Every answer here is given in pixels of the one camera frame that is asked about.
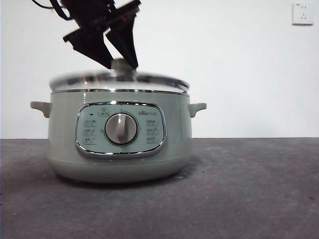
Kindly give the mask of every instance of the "wall socket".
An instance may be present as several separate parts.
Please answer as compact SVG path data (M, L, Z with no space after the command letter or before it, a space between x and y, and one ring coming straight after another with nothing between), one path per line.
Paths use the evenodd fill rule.
M293 3L293 25L312 25L314 16L315 4L313 2Z

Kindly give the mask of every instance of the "chrome trim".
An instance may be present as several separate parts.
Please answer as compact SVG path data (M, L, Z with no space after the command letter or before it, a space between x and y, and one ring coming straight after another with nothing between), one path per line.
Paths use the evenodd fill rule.
M78 129L78 122L79 122L79 117L81 111L88 106L98 106L98 105L143 105L143 106L150 106L154 107L159 110L161 118L162 118L162 124L163 124L163 139L159 145L153 149L146 150L146 151L141 151L141 152L129 152L129 153L112 153L112 152L106 152L106 153L101 153L101 152L95 152L95 151L90 151L88 149L85 149L82 147L77 139L77 129ZM88 103L85 104L81 109L79 110L77 114L77 119L76 119L76 126L75 126L75 132L74 132L74 143L76 148L85 156L88 157L97 157L97 158L107 158L107 159L132 159L132 158L138 158L138 157L148 157L155 155L159 153L159 151L162 149L162 147L165 145L165 142L167 140L167 129L166 129L166 121L165 121L165 116L163 110L156 104L152 103L141 103L141 102L126 102L126 101L110 101L110 102L95 102L95 103Z
M74 90L61 90L56 92L51 92L52 95L61 93L73 93L73 92L129 92L129 93L158 93L158 94L170 94L170 95L180 95L187 96L187 93L173 92L173 91L153 91L153 90L133 90L133 89L74 89Z
M63 86L72 86L74 84L88 85L90 83L107 82L139 82L166 85L178 88L186 93L189 90L189 84L185 81L156 74L146 74L136 71L112 71L104 73L83 74L58 78L50 83L53 92L58 92L57 88Z

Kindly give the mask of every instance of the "glass lid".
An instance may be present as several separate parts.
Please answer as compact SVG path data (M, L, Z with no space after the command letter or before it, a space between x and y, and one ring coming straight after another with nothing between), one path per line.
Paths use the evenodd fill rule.
M134 70L112 70L58 78L50 83L53 93L89 91L144 91L187 93L189 84L171 77L140 73Z

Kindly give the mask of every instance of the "pot handle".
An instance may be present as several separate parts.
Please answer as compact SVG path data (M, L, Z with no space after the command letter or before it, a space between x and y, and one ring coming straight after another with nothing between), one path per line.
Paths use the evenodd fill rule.
M191 118L194 118L198 111L204 110L206 108L206 103L188 104L188 111Z
M44 117L50 118L52 103L41 102L41 101L31 101L30 107L42 111Z

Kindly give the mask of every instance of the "control dial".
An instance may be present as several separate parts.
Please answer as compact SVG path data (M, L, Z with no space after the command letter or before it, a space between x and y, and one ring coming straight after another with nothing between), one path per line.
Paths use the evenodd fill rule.
M135 119L125 113L112 115L105 124L105 134L115 144L127 144L137 134Z

